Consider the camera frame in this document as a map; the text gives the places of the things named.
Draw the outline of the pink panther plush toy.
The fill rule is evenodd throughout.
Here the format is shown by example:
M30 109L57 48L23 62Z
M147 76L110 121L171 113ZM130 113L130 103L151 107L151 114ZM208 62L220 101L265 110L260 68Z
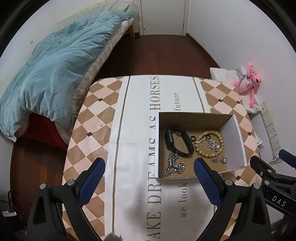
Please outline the pink panther plush toy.
M253 68L252 63L248 63L247 71L243 74L239 69L236 69L237 76L239 80L233 82L231 85L237 88L238 93L250 92L250 108L254 108L255 103L255 87L259 86L261 83L261 77L257 74L257 72Z

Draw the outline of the bed with patterned mattress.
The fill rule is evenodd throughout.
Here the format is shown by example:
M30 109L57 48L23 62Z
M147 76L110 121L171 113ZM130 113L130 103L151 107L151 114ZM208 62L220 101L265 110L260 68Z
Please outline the bed with patterned mattress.
M1 36L1 97L14 76L31 58L39 42L49 34L59 31L73 22L105 11L105 5L106 1L24 1L3 27L3 32L6 32L12 29L13 24L18 25L14 30L15 35L13 37ZM120 27L107 41L100 55L92 62L74 94L77 110L75 121L95 76L136 17L136 14L130 11L115 15L118 15L121 19ZM74 126L72 130L66 132L58 128L54 122L52 123L63 141L69 142ZM29 120L23 128L20 128L20 135L17 138L22 136L28 127Z

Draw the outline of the pillow on bed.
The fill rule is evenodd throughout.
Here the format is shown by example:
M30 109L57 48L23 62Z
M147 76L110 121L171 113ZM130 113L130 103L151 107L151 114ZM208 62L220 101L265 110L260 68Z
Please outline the pillow on bed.
M117 1L106 1L106 5L104 6L105 11L110 11L113 14L121 13L124 11L130 11L138 14L138 7L135 1L128 0L117 0Z

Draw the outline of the black smart wristband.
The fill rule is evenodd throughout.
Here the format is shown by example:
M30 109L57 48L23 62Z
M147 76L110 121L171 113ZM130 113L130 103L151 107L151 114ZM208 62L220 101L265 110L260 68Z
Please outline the black smart wristband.
M166 148L180 157L188 158L194 153L189 135L180 127L172 126L164 133Z

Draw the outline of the blue duvet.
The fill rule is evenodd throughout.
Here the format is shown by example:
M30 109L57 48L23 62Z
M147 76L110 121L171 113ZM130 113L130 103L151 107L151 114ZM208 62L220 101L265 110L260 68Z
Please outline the blue duvet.
M1 97L1 132L16 141L31 113L49 118L63 131L72 130L74 94L120 25L118 15L98 12L39 42Z

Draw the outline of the white door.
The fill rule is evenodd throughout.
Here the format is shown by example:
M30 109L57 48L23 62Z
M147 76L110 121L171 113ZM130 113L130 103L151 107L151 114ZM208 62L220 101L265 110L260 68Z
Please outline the white door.
M187 32L190 1L136 1L138 27L142 36L177 35Z

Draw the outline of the open cardboard box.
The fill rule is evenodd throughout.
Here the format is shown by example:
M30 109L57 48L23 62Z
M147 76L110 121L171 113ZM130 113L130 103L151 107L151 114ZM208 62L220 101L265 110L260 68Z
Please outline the open cardboard box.
M193 178L196 158L202 158L219 174L246 167L245 148L236 116L215 113L158 113L155 178Z

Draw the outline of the silver crystal jewelry piece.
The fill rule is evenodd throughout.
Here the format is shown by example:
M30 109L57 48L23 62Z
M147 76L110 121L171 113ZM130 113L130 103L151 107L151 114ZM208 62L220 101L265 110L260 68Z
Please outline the silver crystal jewelry piece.
M212 163L227 163L224 140L219 132L201 133L195 141L195 151L199 156L210 159Z

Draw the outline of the checkered printed tablecloth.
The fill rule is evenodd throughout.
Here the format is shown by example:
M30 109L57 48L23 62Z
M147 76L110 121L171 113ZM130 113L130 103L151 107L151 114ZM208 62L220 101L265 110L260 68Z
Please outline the checkered printed tablecloth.
M83 206L99 236L124 240L196 240L215 207L196 178L154 178L159 111L232 114L245 157L222 177L249 186L259 176L245 162L258 154L250 118L234 87L210 79L168 75L112 77L94 82L70 138L63 180L76 179L98 157L106 172Z

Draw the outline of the white wall power strip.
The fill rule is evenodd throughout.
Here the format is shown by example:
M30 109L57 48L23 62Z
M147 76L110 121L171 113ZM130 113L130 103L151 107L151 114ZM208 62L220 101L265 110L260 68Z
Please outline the white wall power strip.
M267 136L270 142L271 150L275 154L281 148L280 137L278 135L278 132L276 131L274 121L270 115L270 111L264 101L260 104L260 109L263 124L265 126Z

